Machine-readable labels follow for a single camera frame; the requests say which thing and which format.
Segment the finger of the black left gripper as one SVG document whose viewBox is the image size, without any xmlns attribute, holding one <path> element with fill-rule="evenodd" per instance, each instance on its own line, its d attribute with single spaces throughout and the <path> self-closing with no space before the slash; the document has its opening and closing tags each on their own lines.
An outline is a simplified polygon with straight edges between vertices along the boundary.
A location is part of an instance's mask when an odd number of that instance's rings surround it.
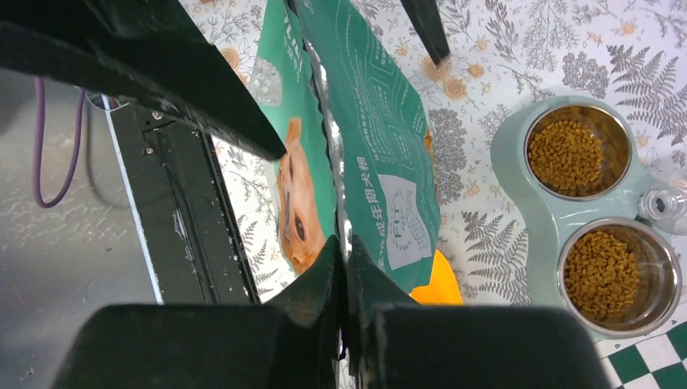
<svg viewBox="0 0 687 389">
<path fill-rule="evenodd" d="M 401 3 L 433 64 L 441 65 L 450 55 L 450 46 L 437 1 L 402 0 Z"/>
<path fill-rule="evenodd" d="M 265 160 L 285 153 L 177 1 L 4 1 L 1 65 L 158 110 Z"/>
</svg>

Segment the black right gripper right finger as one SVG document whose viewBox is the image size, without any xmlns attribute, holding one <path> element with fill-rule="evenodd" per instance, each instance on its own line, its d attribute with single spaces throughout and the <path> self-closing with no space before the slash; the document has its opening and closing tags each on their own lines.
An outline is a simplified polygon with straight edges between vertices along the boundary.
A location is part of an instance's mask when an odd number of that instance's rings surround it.
<svg viewBox="0 0 687 389">
<path fill-rule="evenodd" d="M 359 388 L 607 388 L 589 335 L 550 307 L 424 306 L 352 238 L 349 370 Z"/>
</svg>

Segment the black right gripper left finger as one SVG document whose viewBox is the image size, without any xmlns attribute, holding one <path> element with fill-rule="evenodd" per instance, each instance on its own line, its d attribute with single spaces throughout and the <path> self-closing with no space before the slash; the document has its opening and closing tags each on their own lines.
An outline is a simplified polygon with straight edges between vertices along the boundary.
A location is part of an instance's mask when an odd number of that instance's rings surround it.
<svg viewBox="0 0 687 389">
<path fill-rule="evenodd" d="M 81 327 L 56 388 L 334 388 L 342 258 L 315 263 L 261 305 L 113 305 Z"/>
</svg>

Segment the yellow plastic scoop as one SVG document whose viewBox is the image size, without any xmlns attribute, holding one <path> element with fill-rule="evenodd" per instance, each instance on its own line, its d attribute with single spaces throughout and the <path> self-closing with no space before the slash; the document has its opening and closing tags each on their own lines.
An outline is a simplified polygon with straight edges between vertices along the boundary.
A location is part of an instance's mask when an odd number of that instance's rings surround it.
<svg viewBox="0 0 687 389">
<path fill-rule="evenodd" d="M 409 296 L 423 305 L 460 306 L 463 304 L 453 269 L 441 251 L 435 252 L 429 283 L 414 288 Z"/>
</svg>

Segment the teal pet food bag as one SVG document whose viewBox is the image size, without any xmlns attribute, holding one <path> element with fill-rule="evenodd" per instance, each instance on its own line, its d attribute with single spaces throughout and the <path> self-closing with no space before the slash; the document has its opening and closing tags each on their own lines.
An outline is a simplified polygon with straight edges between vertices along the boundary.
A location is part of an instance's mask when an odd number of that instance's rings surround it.
<svg viewBox="0 0 687 389">
<path fill-rule="evenodd" d="M 285 148 L 266 175 L 291 268 L 352 233 L 403 291 L 427 285 L 440 216 L 425 111 L 358 10 L 270 1 L 249 90 Z"/>
</svg>

